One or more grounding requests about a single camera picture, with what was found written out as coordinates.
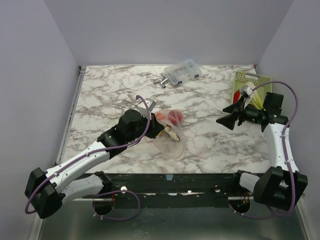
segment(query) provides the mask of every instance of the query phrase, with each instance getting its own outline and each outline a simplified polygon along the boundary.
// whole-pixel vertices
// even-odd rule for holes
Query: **green plastic tray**
[[[236,71],[232,84],[231,103],[233,103],[235,92],[242,89],[247,82],[253,82],[255,86],[258,86],[260,84],[264,84],[266,82],[271,81],[272,78],[269,76],[262,76],[245,71]],[[261,98],[262,102],[265,100],[267,92],[272,93],[272,84],[267,84],[257,89],[257,93]]]

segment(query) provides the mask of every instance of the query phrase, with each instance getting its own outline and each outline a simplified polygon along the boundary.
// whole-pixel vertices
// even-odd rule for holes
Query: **gray wall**
[[[56,160],[78,65],[43,0],[0,1],[0,239],[27,239],[30,172]]]
[[[299,97],[290,143],[300,172],[309,179],[305,194],[315,226],[320,226],[319,13],[319,0],[295,0],[257,68],[258,73],[290,84]],[[292,114],[295,103],[290,92],[276,85],[274,88],[285,94],[283,112]]]
[[[293,0],[45,0],[80,65],[256,64]]]

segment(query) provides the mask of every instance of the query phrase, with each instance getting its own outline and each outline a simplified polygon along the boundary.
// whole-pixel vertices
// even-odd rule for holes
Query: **purple cable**
[[[124,145],[120,145],[120,146],[111,146],[111,147],[105,147],[105,148],[100,148],[100,149],[96,149],[96,150],[93,150],[93,151],[90,151],[88,152],[87,154],[91,155],[91,154],[95,154],[97,152],[102,152],[102,151],[110,151],[110,150],[113,150],[113,149],[121,149],[121,148],[126,148],[126,147],[129,147],[131,145],[135,145],[136,143],[138,143],[147,133],[148,129],[149,129],[149,126],[150,126],[150,110],[149,110],[149,107],[148,107],[148,104],[146,103],[146,101],[144,100],[144,98],[140,95],[136,95],[135,96],[135,99],[138,100],[138,99],[141,99],[141,101],[143,102],[145,108],[146,108],[146,112],[147,112],[147,123],[146,123],[146,127],[145,127],[145,130],[143,131],[142,135],[140,137],[138,137],[136,140],[134,140],[133,142],[130,142],[130,143],[127,143],[127,144],[124,144]],[[82,156],[79,156],[77,157],[75,160],[69,162],[67,165],[63,166],[62,168],[60,168],[59,170],[56,171],[56,174],[59,174],[61,173],[63,170],[69,168],[70,166],[72,166],[73,164],[75,164],[76,162],[78,162],[79,160],[83,159],[87,157],[86,154],[82,155]],[[24,212],[26,214],[34,214],[36,212],[36,210],[32,210],[32,211],[29,211],[28,208],[29,208],[29,205],[31,204],[31,201],[33,200],[33,198],[35,197],[35,195],[37,194],[37,192],[39,191],[39,189],[41,189],[47,182],[49,182],[53,177],[55,177],[54,174],[50,175],[46,180],[44,180],[42,183],[39,184],[39,186],[32,192],[31,196],[29,197],[28,201],[26,202],[26,205],[25,205],[25,208],[24,208]]]
[[[286,125],[284,125],[283,129],[282,129],[282,137],[281,137],[281,140],[282,140],[282,147],[283,147],[283,153],[284,153],[284,159],[285,159],[285,163],[289,169],[289,174],[290,174],[290,181],[291,181],[291,205],[290,205],[290,208],[288,209],[287,213],[286,214],[278,214],[277,211],[273,211],[271,209],[270,206],[267,206],[268,209],[270,210],[270,212],[272,213],[272,216],[271,217],[252,217],[252,216],[247,216],[247,215],[243,215],[239,212],[236,212],[232,206],[230,205],[231,209],[233,209],[235,211],[235,213],[237,213],[238,215],[241,215],[245,218],[249,218],[249,219],[257,219],[257,220],[264,220],[264,219],[270,219],[272,217],[287,217],[289,216],[294,208],[295,208],[295,203],[296,203],[296,187],[295,187],[295,178],[294,178],[294,173],[293,173],[293,170],[291,168],[291,164],[290,162],[288,162],[289,160],[289,156],[288,156],[288,151],[287,151],[287,145],[286,145],[286,136],[285,136],[285,133],[286,133],[286,130],[288,128],[288,126],[290,125],[290,123],[293,121],[293,119],[295,118],[297,112],[298,112],[298,107],[299,107],[299,101],[298,101],[298,96],[296,94],[296,92],[294,91],[294,89],[288,85],[287,83],[283,82],[283,81],[269,81],[269,82],[265,82],[265,83],[262,83],[260,84],[259,86],[256,86],[254,89],[252,89],[252,91],[256,91],[258,88],[261,88],[262,86],[264,85],[267,85],[267,84],[282,84],[282,85],[285,85],[287,88],[290,89],[290,91],[292,92],[293,96],[294,96],[294,100],[295,100],[295,108],[294,108],[294,112],[292,114],[292,116],[290,117],[290,119],[288,120],[288,122],[286,123]]]
[[[103,215],[99,215],[96,213],[96,209],[95,209],[95,205],[92,206],[92,210],[94,211],[94,217],[98,216],[100,218],[103,219],[109,219],[109,220],[115,220],[115,221],[126,221],[126,220],[130,220],[133,219],[135,216],[137,216],[140,213],[140,200],[137,194],[135,194],[133,191],[129,191],[129,190],[117,190],[117,191],[110,191],[110,192],[106,192],[106,193],[101,193],[101,194],[96,194],[95,196],[100,197],[100,196],[105,196],[105,195],[110,195],[110,194],[118,194],[118,193],[122,193],[122,192],[126,192],[126,193],[130,193],[132,194],[137,202],[138,202],[138,207],[136,212],[132,215],[132,216],[128,216],[128,217],[124,217],[124,218],[117,218],[117,217],[109,217],[109,216],[103,216]]]

